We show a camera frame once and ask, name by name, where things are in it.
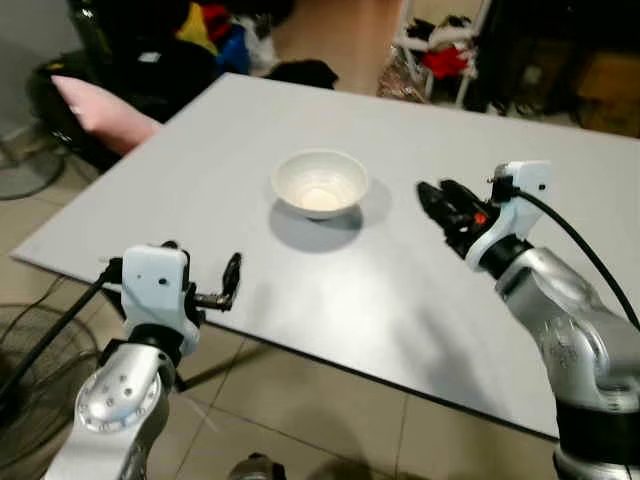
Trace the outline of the black table leg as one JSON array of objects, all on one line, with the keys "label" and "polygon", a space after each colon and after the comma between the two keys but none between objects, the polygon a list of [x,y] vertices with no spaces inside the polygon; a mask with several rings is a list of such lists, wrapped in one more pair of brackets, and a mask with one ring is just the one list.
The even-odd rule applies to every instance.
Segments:
[{"label": "black table leg", "polygon": [[195,360],[189,360],[187,364],[179,367],[175,384],[177,392],[186,393],[200,387],[206,381],[214,381],[212,389],[216,390],[221,385],[221,378],[233,367],[251,364],[270,349],[270,344],[259,340],[239,339],[237,342],[228,340],[224,346],[212,351],[198,353]]}]

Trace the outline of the white bowl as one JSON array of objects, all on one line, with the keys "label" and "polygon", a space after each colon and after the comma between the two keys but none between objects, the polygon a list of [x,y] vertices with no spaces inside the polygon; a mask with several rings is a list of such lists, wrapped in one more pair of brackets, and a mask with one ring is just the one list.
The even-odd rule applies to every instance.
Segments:
[{"label": "white bowl", "polygon": [[275,196],[314,220],[338,218],[356,209],[370,183],[369,170],[360,160],[334,148],[293,152],[270,175]]}]

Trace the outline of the patterned brown bag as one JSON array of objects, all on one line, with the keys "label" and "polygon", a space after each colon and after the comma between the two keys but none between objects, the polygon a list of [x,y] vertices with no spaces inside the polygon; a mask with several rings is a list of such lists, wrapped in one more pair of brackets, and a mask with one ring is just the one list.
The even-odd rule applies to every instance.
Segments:
[{"label": "patterned brown bag", "polygon": [[390,49],[390,60],[381,70],[376,96],[380,99],[428,104],[433,76],[413,51],[401,46]]}]

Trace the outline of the red cloth on rack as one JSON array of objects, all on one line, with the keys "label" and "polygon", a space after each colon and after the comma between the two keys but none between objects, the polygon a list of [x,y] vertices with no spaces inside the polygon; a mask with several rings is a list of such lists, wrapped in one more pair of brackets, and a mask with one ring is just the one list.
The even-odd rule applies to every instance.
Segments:
[{"label": "red cloth on rack", "polygon": [[475,52],[472,49],[458,49],[456,46],[442,47],[442,49],[425,52],[420,65],[436,79],[461,77],[474,72],[474,56]]}]

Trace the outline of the white clothes rack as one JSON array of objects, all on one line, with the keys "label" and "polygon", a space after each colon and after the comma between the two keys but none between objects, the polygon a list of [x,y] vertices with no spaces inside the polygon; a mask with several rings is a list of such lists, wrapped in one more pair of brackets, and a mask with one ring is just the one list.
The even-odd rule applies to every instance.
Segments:
[{"label": "white clothes rack", "polygon": [[[407,73],[408,82],[411,86],[421,86],[420,97],[424,102],[430,102],[433,95],[433,88],[439,76],[436,76],[429,65],[421,63],[416,59],[416,54],[421,54],[424,58],[430,58],[431,51],[447,50],[448,47],[458,52],[454,55],[456,60],[466,60],[465,67],[458,69],[456,74],[460,77],[460,84],[454,93],[453,108],[465,109],[465,97],[468,87],[477,78],[477,56],[479,56],[479,46],[477,46],[477,36],[485,26],[486,15],[490,10],[493,0],[399,0],[399,22],[396,37],[393,38],[392,59],[399,60],[404,65],[404,72]],[[428,40],[408,35],[407,28],[410,28],[415,20],[415,13],[419,13],[419,4],[433,6],[436,13],[442,12],[444,6],[462,6],[463,12],[456,13],[457,17],[466,17],[470,23],[466,27],[443,26],[442,22],[436,24],[436,28],[431,32]]]}]

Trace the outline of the pink pillow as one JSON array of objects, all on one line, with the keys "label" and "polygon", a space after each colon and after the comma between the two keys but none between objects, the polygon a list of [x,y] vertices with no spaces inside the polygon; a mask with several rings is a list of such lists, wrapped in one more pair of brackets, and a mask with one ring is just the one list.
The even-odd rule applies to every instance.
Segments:
[{"label": "pink pillow", "polygon": [[151,116],[96,84],[65,76],[52,76],[51,81],[76,115],[79,127],[114,154],[129,154],[163,128]]}]

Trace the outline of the black cabinet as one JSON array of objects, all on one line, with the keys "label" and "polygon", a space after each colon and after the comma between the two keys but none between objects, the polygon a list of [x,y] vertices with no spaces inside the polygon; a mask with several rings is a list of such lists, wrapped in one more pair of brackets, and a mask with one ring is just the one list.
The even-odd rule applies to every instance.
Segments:
[{"label": "black cabinet", "polygon": [[490,0],[463,108],[573,115],[591,56],[639,46],[640,0]]}]

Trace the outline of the black round seat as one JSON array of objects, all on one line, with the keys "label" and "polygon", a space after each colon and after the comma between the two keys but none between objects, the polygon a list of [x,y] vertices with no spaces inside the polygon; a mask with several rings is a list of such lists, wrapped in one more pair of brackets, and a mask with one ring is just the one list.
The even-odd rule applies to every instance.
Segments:
[{"label": "black round seat", "polygon": [[44,64],[37,65],[26,82],[26,93],[33,115],[38,123],[50,133],[60,146],[67,147],[72,154],[87,164],[105,172],[122,160],[104,143],[84,131],[76,114],[69,108],[58,88],[52,83],[52,77],[65,76],[87,79],[90,64],[83,50],[65,52]]}]

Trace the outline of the grey standing fan base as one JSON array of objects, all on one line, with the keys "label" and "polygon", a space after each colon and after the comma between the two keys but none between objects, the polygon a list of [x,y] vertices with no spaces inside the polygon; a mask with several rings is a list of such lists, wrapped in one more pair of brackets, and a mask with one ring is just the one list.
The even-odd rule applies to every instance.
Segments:
[{"label": "grey standing fan base", "polygon": [[64,152],[41,124],[0,136],[0,202],[37,195],[67,166]]}]

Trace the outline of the grey robot foot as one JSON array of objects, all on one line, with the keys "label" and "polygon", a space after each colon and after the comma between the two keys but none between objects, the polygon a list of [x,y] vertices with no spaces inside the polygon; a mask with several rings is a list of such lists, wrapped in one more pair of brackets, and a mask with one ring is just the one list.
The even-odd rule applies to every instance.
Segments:
[{"label": "grey robot foot", "polygon": [[282,463],[261,453],[252,453],[230,470],[227,480],[287,480]]}]

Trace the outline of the brown cardboard box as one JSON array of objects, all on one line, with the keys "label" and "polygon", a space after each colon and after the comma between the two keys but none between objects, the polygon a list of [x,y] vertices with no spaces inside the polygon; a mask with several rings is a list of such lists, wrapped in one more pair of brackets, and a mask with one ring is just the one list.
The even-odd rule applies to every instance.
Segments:
[{"label": "brown cardboard box", "polygon": [[594,52],[577,87],[582,128],[640,137],[640,59]]}]

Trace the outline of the black bag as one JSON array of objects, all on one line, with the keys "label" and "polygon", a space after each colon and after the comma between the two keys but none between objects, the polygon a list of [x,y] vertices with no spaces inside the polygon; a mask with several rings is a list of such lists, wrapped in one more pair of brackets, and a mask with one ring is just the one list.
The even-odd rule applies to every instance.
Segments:
[{"label": "black bag", "polygon": [[305,84],[305,86],[334,90],[339,76],[323,60],[303,59],[296,61],[282,61],[276,64],[265,79],[292,84]]}]

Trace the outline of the blue cloth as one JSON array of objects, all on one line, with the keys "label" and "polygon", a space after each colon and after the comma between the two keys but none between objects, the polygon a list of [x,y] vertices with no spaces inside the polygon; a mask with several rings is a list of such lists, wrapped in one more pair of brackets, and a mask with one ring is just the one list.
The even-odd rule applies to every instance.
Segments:
[{"label": "blue cloth", "polygon": [[227,37],[220,44],[216,64],[220,73],[250,73],[250,50],[246,45],[246,29],[238,24],[232,24]]}]

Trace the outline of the yellow cloth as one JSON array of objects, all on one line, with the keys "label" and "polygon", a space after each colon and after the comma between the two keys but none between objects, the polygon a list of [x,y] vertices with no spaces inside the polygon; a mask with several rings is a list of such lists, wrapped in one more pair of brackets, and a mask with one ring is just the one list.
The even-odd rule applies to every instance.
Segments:
[{"label": "yellow cloth", "polygon": [[211,55],[218,55],[218,46],[210,36],[210,19],[210,15],[206,14],[201,5],[188,3],[186,18],[175,31],[175,37],[180,41],[188,42],[188,44],[200,46],[209,51]]}]

